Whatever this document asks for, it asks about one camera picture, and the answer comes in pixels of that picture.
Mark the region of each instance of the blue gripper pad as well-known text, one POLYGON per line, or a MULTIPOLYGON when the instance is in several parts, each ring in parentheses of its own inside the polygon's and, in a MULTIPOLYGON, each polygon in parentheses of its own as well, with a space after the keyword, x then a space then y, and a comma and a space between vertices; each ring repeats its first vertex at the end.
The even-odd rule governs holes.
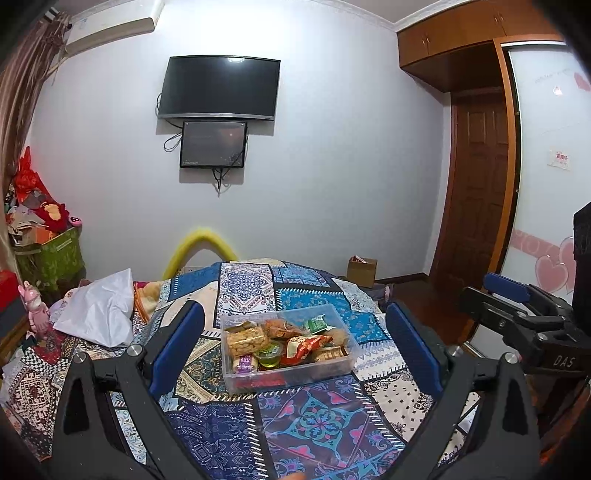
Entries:
POLYGON ((496 273, 487 273, 484 276, 483 285, 487 290, 517 303, 528 303, 530 300, 530 292, 523 283, 496 273))
POLYGON ((150 394, 154 399, 158 400, 175 387, 204 327, 205 312, 199 303, 194 302, 154 361, 150 384, 150 394))
POLYGON ((396 303, 391 304, 386 310, 386 327, 419 390, 438 399, 443 392, 439 363, 396 303))

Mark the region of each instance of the wall-mounted tv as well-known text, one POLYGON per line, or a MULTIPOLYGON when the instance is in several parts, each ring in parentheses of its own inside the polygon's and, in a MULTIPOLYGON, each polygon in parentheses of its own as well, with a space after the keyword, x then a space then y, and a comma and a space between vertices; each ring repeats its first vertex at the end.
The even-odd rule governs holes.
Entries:
POLYGON ((170 57, 159 118, 275 119, 279 60, 170 57))

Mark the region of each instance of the green snack packet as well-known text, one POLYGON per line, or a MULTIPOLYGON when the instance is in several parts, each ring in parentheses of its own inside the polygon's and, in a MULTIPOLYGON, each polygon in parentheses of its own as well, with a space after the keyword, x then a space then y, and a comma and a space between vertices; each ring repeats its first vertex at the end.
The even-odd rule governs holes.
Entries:
POLYGON ((324 321, 324 315, 318 315, 317 317, 304 322, 305 330, 311 334, 322 332, 326 330, 327 327, 328 325, 324 321))

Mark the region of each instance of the wooden door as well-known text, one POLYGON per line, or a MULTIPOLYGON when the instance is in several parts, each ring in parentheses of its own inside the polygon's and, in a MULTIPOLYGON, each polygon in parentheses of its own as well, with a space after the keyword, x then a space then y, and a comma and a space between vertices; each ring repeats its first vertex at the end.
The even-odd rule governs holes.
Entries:
POLYGON ((463 287, 482 287, 501 220, 508 162, 502 93, 454 97, 455 156, 444 222, 431 279, 457 298, 463 287))
POLYGON ((505 35, 558 34, 531 0, 490 0, 505 35))
POLYGON ((398 32, 398 52, 401 67, 429 56, 427 34, 422 23, 398 32))

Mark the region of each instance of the pink toy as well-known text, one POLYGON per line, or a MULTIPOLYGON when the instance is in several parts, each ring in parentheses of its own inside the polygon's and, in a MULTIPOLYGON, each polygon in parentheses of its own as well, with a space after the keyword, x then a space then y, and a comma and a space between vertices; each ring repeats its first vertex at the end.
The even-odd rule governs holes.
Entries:
POLYGON ((22 285, 18 286, 18 292, 21 294, 25 308, 29 312, 31 330, 38 339, 44 338, 49 329, 49 309, 41 300, 39 290, 26 281, 24 287, 22 285))

